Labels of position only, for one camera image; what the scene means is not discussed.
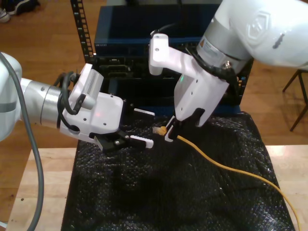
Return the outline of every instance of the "black bubble wrap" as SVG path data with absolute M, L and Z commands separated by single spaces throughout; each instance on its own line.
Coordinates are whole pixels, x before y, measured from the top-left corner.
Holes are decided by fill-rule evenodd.
M 152 126 L 168 118 L 136 120 L 122 130 L 154 140 L 150 150 L 103 153 L 80 141 L 62 231 L 292 231 L 278 192 L 263 182 L 220 169 L 182 141 L 164 141 Z M 211 117 L 184 131 L 224 165 L 277 179 L 248 114 Z

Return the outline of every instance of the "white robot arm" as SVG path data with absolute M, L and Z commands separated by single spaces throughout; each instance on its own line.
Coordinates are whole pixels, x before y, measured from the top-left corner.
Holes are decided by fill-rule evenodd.
M 91 64 L 84 66 L 68 97 L 69 107 L 76 111 L 72 115 L 67 110 L 69 108 L 62 105 L 65 101 L 63 89 L 21 78 L 20 64 L 11 56 L 4 56 L 20 80 L 31 123 L 59 128 L 61 133 L 97 144 L 105 151 L 127 146 L 152 148 L 152 140 L 130 136 L 119 129 L 121 118 L 125 116 L 124 102 L 119 97 L 100 92 L 103 76 L 92 69 Z M 154 115 L 140 109 L 135 109 L 135 113 Z M 13 79 L 0 62 L 0 141 L 9 136 L 16 121 L 21 119 Z
M 307 12 L 308 4 L 299 0 L 224 0 L 200 40 L 197 54 L 188 50 L 192 55 L 169 47 L 167 35 L 153 32 L 150 73 L 160 75 L 168 68 L 182 74 L 174 90 L 175 116 L 167 125 L 165 140 L 175 139 L 188 121 L 202 126 L 230 79 L 236 78 L 251 58 L 307 69 Z

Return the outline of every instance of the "shoe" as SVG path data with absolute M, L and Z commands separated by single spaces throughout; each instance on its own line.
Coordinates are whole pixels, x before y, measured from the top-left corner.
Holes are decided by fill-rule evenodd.
M 15 14 L 15 3 L 14 0 L 2 0 L 1 7 L 5 9 L 9 15 Z
M 10 19 L 10 15 L 5 10 L 0 8 L 0 23 L 6 23 Z
M 15 0 L 15 14 L 33 11 L 36 6 L 40 6 L 38 0 Z
M 38 0 L 3 0 L 2 7 L 9 15 L 20 15 L 24 12 L 30 12 L 40 6 Z

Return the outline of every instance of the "black bracket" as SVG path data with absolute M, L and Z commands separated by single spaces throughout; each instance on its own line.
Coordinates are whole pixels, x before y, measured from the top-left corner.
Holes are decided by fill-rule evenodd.
M 196 124 L 200 121 L 201 116 L 205 112 L 205 109 L 197 108 L 194 113 L 183 121 L 178 121 L 175 117 L 167 126 L 167 130 L 171 128 L 173 125 L 172 130 L 169 132 L 169 139 L 175 140 L 177 136 L 183 131 L 186 127 L 196 126 Z
M 82 0 L 71 0 L 77 32 L 86 63 L 92 63 L 94 59 L 92 43 L 90 39 L 87 19 Z
M 119 150 L 121 148 L 126 148 L 126 147 L 135 147 L 141 150 L 146 148 L 145 141 L 133 139 L 129 137 L 127 133 L 121 130 L 109 134 L 92 133 L 91 136 L 94 136 L 100 149 L 107 152 Z

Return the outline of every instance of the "gray cable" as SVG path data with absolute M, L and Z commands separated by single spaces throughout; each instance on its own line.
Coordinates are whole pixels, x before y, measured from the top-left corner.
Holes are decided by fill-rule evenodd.
M 24 98 L 24 94 L 23 94 L 23 90 L 21 88 L 18 76 L 16 74 L 16 72 L 14 71 L 14 69 L 12 68 L 11 64 L 9 63 L 9 61 L 7 61 L 7 59 L 4 57 L 4 55 L 0 52 L 0 60 L 3 62 L 4 66 L 8 69 L 10 75 L 13 78 L 16 90 L 17 90 L 17 94 L 18 94 L 18 98 L 20 101 L 20 106 L 21 106 L 21 111 L 23 114 L 23 119 L 24 119 L 24 123 L 25 123 L 25 127 L 27 130 L 27 134 L 31 143 L 31 147 L 33 150 L 33 154 L 34 154 L 34 158 L 35 158 L 35 163 L 37 165 L 37 169 L 38 169 L 38 201 L 37 201 L 37 207 L 35 209 L 35 213 L 34 216 L 32 218 L 31 224 L 28 228 L 28 231 L 34 231 L 37 224 L 38 224 L 38 220 L 40 217 L 40 214 L 42 212 L 42 207 L 43 207 L 43 200 L 44 200 L 44 174 L 43 174 L 43 167 L 42 167 L 42 162 L 40 159 L 40 155 L 39 155 L 39 150 L 38 150 L 38 146 L 37 143 L 35 141 L 32 129 L 31 129 L 31 125 L 30 125 L 30 120 L 29 120 L 29 116 L 28 116 L 28 112 L 27 112 L 27 108 L 26 108 L 26 103 L 25 103 L 25 98 Z

